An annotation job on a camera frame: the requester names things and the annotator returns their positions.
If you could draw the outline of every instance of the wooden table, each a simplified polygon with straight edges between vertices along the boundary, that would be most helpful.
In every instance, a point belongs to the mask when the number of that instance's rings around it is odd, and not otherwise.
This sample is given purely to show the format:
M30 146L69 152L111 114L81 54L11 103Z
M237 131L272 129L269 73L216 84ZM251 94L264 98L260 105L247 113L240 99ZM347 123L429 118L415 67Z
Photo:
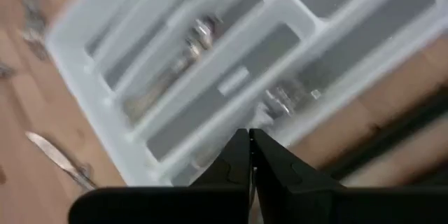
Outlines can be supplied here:
M64 2L44 3L50 20ZM0 223L66 223L81 188L25 138L25 131L50 136L73 158L90 164L100 186L124 182L52 62L37 59L19 37L22 23L20 0L0 0L0 61L17 71L0 80Z

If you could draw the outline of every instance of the white plastic tray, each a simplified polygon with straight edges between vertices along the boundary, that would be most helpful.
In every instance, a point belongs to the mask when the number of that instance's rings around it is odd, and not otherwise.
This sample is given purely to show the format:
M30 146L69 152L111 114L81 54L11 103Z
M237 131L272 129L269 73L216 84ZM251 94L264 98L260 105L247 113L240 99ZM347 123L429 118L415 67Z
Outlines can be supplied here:
M73 0L52 26L47 47L128 185L189 184L251 120L263 91L297 76L322 95L269 132L291 145L447 26L447 0L260 0L130 125L126 96L166 67L195 18L236 2ZM263 50L275 59L250 57L282 25L297 43Z

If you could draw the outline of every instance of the knife blade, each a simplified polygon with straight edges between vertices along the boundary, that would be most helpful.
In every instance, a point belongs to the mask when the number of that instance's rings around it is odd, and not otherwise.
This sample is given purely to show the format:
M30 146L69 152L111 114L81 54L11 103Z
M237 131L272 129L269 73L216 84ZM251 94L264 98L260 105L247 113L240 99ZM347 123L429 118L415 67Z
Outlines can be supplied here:
M79 172L79 169L76 168L75 164L70 161L61 150L49 142L49 140L33 132L25 132L25 135L33 144L39 147L48 158L70 175L72 179L85 190L94 190L97 188L97 186L88 177Z

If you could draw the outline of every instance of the silverware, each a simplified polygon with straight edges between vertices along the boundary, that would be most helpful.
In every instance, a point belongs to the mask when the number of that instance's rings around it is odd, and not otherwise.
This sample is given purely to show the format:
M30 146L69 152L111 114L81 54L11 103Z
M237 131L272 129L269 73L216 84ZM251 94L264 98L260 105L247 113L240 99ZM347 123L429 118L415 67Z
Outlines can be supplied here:
M44 34L46 29L46 18L42 13L39 0L22 0L24 8L25 24L20 32L23 40L27 42L33 53L40 59L48 58L45 48Z
M123 108L129 121L135 124L147 110L176 82L189 68L200 61L204 51L211 49L216 26L220 20L214 16L205 16L195 20L185 40L182 54L173 60L145 92L127 98Z
M7 78L11 76L11 74L14 74L14 69L3 63L0 63L0 78Z
M274 87L265 91L263 98L273 119L284 115L292 116L311 100L303 84L295 79L279 81Z
M33 132L25 132L27 138L36 144L57 166L63 169L70 177L76 181L84 190L90 191L97 188L86 175L84 175L80 168L78 168L68 157L56 148L47 139L39 136Z

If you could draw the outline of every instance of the knife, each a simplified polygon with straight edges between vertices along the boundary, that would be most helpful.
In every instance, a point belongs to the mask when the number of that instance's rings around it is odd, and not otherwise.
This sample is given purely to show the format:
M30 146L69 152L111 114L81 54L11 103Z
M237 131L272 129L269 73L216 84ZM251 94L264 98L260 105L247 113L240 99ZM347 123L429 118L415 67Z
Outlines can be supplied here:
M27 138L41 149L57 166L63 169L70 177L76 181L84 190L90 191L97 188L86 175L82 174L68 157L63 154L56 146L49 142L49 140L39 136L33 132L25 132Z

